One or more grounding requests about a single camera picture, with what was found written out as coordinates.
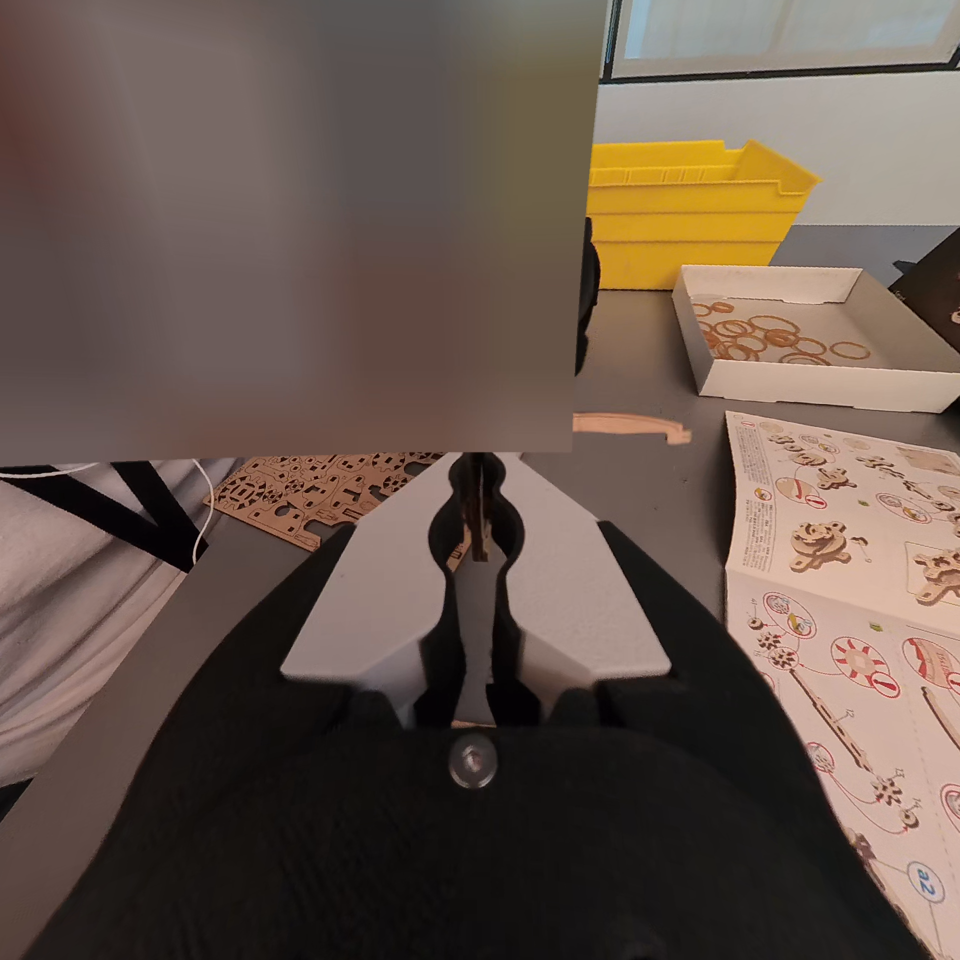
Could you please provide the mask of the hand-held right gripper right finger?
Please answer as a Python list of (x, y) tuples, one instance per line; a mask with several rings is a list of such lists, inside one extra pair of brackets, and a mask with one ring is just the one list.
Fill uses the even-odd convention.
[(669, 674), (595, 516), (510, 453), (486, 456), (486, 506), (505, 557), (486, 686), (495, 722), (540, 722), (568, 690)]

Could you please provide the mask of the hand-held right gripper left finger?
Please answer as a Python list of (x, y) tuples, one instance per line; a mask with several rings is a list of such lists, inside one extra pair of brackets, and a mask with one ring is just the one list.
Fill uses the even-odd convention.
[(281, 666), (383, 693), (405, 726), (449, 726), (462, 691), (451, 554), (464, 540), (448, 453), (358, 521)]

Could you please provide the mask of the wooden gear shaft assembly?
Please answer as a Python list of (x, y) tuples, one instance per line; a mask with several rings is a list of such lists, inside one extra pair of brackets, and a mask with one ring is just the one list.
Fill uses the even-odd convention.
[(451, 490), (458, 500), (462, 522), (469, 534), (469, 547), (474, 562), (490, 559), (493, 529), (493, 456), (487, 453), (464, 452), (452, 464), (449, 474)]

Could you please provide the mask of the laser-cut plywood parts sheet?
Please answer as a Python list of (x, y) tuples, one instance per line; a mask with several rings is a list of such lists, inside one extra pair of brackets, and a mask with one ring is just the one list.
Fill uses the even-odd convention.
[(255, 457), (214, 489), (213, 505), (313, 551), (325, 529), (359, 522), (442, 457), (440, 452)]

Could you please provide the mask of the yellow plastic bin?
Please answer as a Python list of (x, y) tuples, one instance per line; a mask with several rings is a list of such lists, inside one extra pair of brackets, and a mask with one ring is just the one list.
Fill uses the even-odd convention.
[(750, 139), (596, 143), (586, 215), (612, 290), (672, 290), (681, 267), (768, 266), (821, 182)]

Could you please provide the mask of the thin wooden strip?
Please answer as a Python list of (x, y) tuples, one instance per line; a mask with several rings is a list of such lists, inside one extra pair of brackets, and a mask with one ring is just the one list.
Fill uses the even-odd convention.
[(682, 423), (646, 414), (577, 412), (572, 417), (572, 430), (611, 436), (663, 435), (671, 447), (685, 446), (692, 440), (690, 429)]

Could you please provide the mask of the pile of rubber bands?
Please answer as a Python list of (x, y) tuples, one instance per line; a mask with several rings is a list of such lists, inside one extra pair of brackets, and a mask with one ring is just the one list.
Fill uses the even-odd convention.
[(713, 360), (832, 367), (863, 366), (880, 358), (864, 342), (820, 339), (792, 318), (752, 314), (745, 305), (731, 300), (694, 299), (691, 307)]

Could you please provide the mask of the illustrated instruction booklet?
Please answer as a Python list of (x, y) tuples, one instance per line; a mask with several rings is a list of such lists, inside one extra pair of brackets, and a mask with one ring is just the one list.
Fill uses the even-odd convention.
[(726, 430), (727, 630), (867, 872), (958, 958), (958, 454), (733, 411)]

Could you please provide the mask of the white cardboard box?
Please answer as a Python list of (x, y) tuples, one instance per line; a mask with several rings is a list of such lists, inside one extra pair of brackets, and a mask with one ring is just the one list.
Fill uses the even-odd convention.
[[(863, 366), (714, 360), (691, 303), (717, 300), (792, 319), (823, 340), (862, 342), (879, 358)], [(958, 353), (864, 270), (686, 265), (673, 302), (702, 396), (933, 414), (958, 399)]]

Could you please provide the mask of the person's white shirt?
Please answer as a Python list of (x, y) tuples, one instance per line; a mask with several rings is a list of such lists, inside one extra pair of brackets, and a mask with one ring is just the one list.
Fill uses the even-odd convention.
[(239, 465), (2, 466), (2, 790), (40, 771), (174, 594)]

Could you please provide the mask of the black framed window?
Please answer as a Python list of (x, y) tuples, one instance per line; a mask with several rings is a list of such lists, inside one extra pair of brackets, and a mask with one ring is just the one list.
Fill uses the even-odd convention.
[(957, 1), (621, 2), (611, 79), (946, 68)]

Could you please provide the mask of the black printed box lid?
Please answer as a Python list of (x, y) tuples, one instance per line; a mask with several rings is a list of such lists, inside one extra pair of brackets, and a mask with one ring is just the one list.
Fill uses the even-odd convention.
[(954, 229), (924, 257), (895, 260), (900, 272), (889, 290), (959, 351), (959, 229)]

